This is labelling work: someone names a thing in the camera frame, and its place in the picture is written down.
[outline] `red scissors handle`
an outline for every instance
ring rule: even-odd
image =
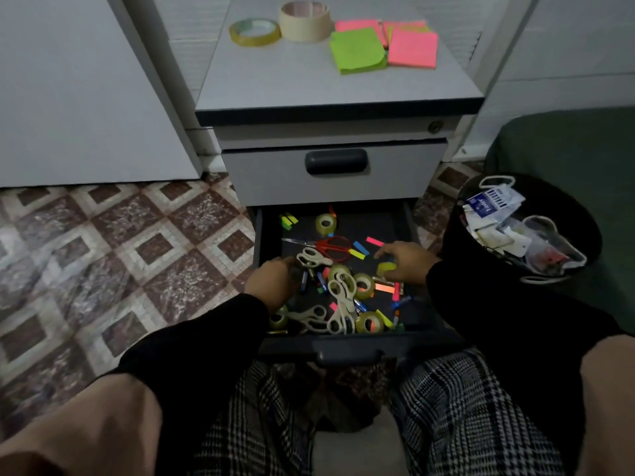
[[[351,254],[349,249],[353,247],[351,241],[341,235],[334,235],[327,239],[318,240],[316,242],[316,249],[324,257],[332,259],[333,262],[344,262]]]

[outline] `green sofa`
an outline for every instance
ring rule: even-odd
[[[501,128],[485,171],[533,175],[566,191],[602,232],[599,261],[552,286],[635,333],[635,108],[553,111]]]

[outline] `red scissors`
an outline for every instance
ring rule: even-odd
[[[344,262],[351,256],[349,250],[353,247],[351,241],[341,235],[334,235],[321,240],[299,240],[299,239],[282,239],[284,242],[299,244],[301,246],[311,247],[317,250],[324,257],[328,257],[333,262]]]

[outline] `black sleeve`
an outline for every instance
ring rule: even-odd
[[[435,264],[427,287],[441,317],[487,359],[503,388],[575,472],[584,436],[580,366],[620,334],[605,312],[541,287],[493,280],[457,263]]]
[[[154,392],[163,424],[155,474],[182,474],[195,448],[258,353],[267,307],[240,294],[197,319],[160,329],[128,349],[109,374],[127,373]]]

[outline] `black bin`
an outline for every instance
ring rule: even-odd
[[[598,259],[602,251],[602,235],[598,224],[589,214],[589,211],[573,197],[559,188],[530,175],[509,172],[496,175],[513,176],[516,179],[513,185],[514,190],[519,191],[525,197],[525,201],[514,213],[514,217],[518,219],[523,219],[530,215],[549,217],[558,227],[558,232],[587,257],[587,264],[584,267],[569,269],[565,272],[565,275],[573,275],[577,271],[584,270]],[[452,209],[448,228],[443,236],[441,258],[456,260],[471,270],[478,269],[483,275],[491,274],[492,277],[496,278],[512,277],[522,282],[527,282],[528,276],[535,277],[536,274],[490,254],[486,248],[472,238],[472,235],[461,220],[460,216],[463,213],[465,201],[484,190],[479,188],[479,183],[487,176],[491,175],[473,177],[459,191],[458,200]],[[487,184],[495,183],[495,179],[487,181]],[[539,277],[545,279],[545,283],[566,279],[566,277],[548,277],[543,275]]]

